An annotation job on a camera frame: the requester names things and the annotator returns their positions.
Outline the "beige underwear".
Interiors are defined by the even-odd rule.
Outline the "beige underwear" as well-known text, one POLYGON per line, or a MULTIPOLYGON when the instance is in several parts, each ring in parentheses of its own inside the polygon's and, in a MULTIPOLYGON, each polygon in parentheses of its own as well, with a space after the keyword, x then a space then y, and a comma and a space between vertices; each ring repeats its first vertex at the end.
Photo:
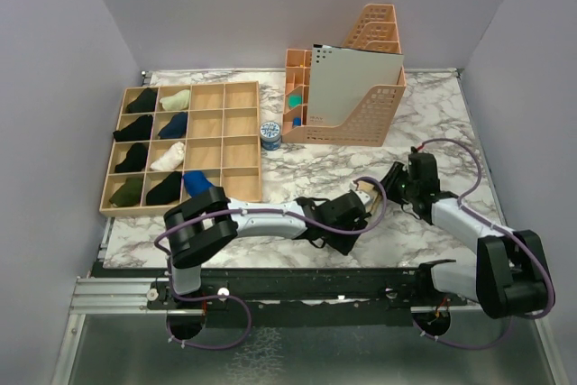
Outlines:
POLYGON ((367 212, 374 214, 381 202, 380 190, 366 181, 357 181, 355 192, 365 205, 367 212))

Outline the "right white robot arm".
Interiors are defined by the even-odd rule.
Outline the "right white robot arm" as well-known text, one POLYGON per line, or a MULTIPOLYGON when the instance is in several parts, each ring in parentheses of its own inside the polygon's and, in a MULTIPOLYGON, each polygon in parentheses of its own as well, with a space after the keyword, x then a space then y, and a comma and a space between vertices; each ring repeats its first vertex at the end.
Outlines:
POLYGON ((387 199, 410 205, 422 221, 445 230, 475 254, 474 263, 446 259, 423 263, 414 283, 416 298, 433 305, 455 294, 481 305, 491 318, 549 310, 554 290, 539 235, 514 231, 474 216, 451 191, 441 189, 435 157, 414 151, 396 161, 381 181, 387 199))

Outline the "blue boxer underwear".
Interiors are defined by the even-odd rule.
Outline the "blue boxer underwear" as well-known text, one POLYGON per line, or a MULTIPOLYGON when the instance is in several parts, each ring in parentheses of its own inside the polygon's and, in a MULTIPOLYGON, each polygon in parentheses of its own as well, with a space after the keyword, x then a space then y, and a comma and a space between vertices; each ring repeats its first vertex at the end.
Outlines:
POLYGON ((190 197, 196 197, 213 186, 213 183, 200 170, 185 172, 182 179, 185 190, 190 197))

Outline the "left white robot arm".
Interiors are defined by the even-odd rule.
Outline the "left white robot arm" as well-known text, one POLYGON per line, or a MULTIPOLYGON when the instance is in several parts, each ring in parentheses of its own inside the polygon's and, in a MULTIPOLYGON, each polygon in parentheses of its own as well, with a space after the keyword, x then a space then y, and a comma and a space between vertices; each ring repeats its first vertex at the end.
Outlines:
POLYGON ((236 238, 306 240, 346 255, 368 226, 371 202, 368 193, 350 190, 334 199, 299 197, 265 205, 229 198, 223 188, 210 187, 163 216, 172 279, 168 297, 178 307, 193 306, 201 287, 201 265, 236 238))

